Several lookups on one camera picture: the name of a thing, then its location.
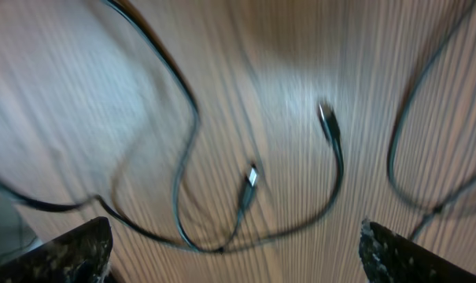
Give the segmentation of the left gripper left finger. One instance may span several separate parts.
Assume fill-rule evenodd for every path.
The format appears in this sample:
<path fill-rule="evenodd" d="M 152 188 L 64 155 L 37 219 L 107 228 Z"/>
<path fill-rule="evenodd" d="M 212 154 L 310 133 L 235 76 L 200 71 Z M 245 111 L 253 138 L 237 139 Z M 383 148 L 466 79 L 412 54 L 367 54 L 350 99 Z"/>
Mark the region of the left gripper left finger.
<path fill-rule="evenodd" d="M 99 216 L 0 266 L 0 283 L 111 282 L 113 236 Z"/>

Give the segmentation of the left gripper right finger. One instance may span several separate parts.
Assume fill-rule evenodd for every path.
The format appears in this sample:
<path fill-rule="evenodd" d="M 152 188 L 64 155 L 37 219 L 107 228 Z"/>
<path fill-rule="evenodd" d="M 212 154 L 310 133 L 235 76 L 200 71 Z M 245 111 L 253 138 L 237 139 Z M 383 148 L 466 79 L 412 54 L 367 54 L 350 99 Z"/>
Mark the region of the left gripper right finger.
<path fill-rule="evenodd" d="M 359 257 L 370 283 L 476 283 L 476 275 L 369 219 Z"/>

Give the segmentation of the black cable black USB plug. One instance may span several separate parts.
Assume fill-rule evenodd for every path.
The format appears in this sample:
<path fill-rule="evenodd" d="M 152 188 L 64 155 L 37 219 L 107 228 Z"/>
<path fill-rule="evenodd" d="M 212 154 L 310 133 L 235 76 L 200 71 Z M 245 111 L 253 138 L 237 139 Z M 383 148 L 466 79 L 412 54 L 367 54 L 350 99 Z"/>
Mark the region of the black cable black USB plug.
<path fill-rule="evenodd" d="M 389 140 L 388 151 L 386 155 L 386 176 L 390 188 L 397 195 L 397 197 L 406 204 L 409 208 L 422 212 L 422 218 L 414 229 L 409 233 L 408 240 L 414 241 L 421 234 L 422 230 L 434 220 L 435 217 L 445 212 L 446 208 L 455 203 L 463 194 L 467 193 L 469 188 L 476 183 L 476 172 L 469 177 L 464 183 L 456 187 L 443 200 L 428 206 L 414 197 L 411 197 L 405 192 L 405 189 L 397 180 L 395 172 L 395 161 L 397 157 L 397 150 L 401 135 L 403 133 L 404 125 L 408 118 L 408 113 L 415 100 L 419 88 L 427 75 L 430 73 L 434 64 L 440 58 L 440 55 L 445 51 L 451 38 L 458 32 L 461 25 L 468 21 L 471 14 L 476 9 L 476 0 L 468 2 L 466 7 L 459 11 L 458 17 L 452 19 L 452 23 L 441 32 L 441 37 L 435 50 L 430 53 L 424 53 L 417 62 L 415 70 L 412 72 L 410 79 L 404 91 L 404 95 L 400 106 L 397 110 L 397 115 L 393 124 L 392 134 Z"/>

